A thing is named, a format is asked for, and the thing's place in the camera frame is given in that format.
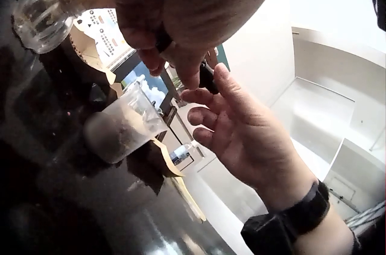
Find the dark countertop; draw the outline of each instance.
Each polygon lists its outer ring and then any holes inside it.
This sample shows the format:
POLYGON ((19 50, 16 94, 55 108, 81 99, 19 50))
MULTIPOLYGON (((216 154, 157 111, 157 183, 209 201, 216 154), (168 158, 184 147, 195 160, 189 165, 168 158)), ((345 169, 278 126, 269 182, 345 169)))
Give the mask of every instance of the dark countertop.
POLYGON ((86 148, 84 121, 109 95, 82 83, 61 48, 40 57, 23 48, 11 30, 14 3, 0 1, 5 253, 232 254, 147 163, 159 155, 149 143, 114 165, 86 148))

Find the black device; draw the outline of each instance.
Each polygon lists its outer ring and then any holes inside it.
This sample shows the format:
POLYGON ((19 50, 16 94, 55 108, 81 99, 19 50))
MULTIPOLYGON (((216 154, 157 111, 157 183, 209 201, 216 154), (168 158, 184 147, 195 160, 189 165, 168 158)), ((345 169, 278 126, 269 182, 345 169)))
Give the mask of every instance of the black device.
MULTIPOLYGON (((166 32, 163 25, 157 30, 156 48, 159 53, 162 53, 173 42, 172 38, 166 32)), ((200 85, 201 88, 206 88, 212 94, 218 94, 218 89, 213 80, 213 69, 208 65, 205 59, 200 64, 200 85)))
POLYGON ((314 182, 307 195, 291 208, 249 218, 241 236, 255 254, 292 254, 296 239, 314 230, 329 209, 327 187, 314 182))

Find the small bottle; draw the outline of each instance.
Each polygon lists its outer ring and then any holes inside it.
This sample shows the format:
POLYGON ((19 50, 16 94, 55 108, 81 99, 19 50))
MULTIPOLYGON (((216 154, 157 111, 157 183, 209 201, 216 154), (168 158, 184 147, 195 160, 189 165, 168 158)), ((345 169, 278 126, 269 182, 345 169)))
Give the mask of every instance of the small bottle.
POLYGON ((195 140, 192 140, 189 143, 185 143, 179 148, 177 148, 174 152, 171 152, 170 158, 174 165, 178 165, 180 162, 185 160, 190 156, 190 153, 197 148, 199 143, 195 140))

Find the watch strap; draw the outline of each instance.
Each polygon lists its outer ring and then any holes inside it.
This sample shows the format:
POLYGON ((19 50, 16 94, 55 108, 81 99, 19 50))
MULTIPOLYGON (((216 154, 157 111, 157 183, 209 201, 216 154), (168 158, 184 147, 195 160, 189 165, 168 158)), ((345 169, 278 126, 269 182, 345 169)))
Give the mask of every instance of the watch strap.
POLYGON ((315 229, 330 209, 328 189, 320 181, 314 182, 307 195, 291 208, 279 212, 287 232, 295 241, 300 235, 315 229))

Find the plastic bottle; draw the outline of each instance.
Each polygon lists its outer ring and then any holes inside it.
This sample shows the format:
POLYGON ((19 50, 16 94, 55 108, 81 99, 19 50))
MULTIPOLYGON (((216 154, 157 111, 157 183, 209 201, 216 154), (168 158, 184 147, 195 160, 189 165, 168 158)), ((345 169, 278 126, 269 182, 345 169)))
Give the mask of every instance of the plastic bottle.
POLYGON ((18 0, 14 30, 26 48, 43 54, 56 48, 84 11, 114 7, 112 0, 18 0))
POLYGON ((174 152, 171 152, 170 158, 174 165, 178 165, 187 157, 190 156, 190 153, 197 148, 199 143, 195 140, 192 140, 189 143, 185 143, 182 146, 178 147, 174 152))

